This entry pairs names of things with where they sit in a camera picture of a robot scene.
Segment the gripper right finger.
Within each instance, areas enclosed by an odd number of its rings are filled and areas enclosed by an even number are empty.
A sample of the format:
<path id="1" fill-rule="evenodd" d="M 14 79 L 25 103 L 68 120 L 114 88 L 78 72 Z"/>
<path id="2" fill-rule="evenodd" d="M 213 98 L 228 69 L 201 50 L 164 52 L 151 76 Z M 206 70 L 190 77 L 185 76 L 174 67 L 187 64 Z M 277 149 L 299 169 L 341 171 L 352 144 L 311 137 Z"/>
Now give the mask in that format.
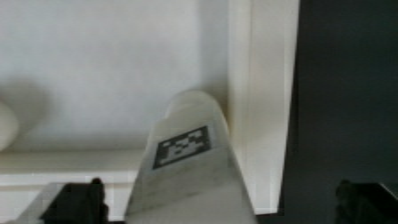
<path id="1" fill-rule="evenodd" d="M 336 188 L 334 224 L 398 224 L 398 183 L 354 183 Z"/>

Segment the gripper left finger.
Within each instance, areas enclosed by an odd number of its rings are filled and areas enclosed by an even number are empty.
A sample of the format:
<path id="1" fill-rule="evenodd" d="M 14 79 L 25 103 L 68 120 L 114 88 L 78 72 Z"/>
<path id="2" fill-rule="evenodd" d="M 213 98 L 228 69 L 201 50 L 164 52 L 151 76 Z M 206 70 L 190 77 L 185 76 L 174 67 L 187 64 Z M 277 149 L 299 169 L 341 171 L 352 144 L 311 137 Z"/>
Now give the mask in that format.
<path id="1" fill-rule="evenodd" d="M 39 216 L 45 224 L 109 224 L 105 185 L 100 178 L 89 183 L 68 183 Z"/>

